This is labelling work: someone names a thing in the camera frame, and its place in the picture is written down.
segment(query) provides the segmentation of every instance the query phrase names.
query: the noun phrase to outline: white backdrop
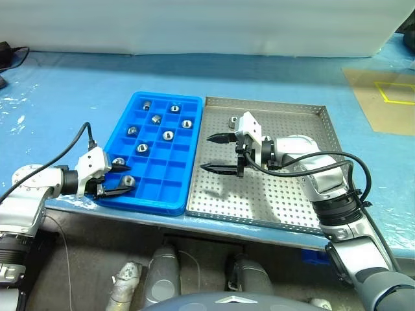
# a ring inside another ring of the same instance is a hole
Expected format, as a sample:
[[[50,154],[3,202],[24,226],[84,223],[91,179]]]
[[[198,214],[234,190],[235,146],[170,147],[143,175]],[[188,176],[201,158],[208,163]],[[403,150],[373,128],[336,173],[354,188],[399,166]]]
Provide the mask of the white backdrop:
[[[0,41],[38,51],[375,54],[415,0],[0,0]]]

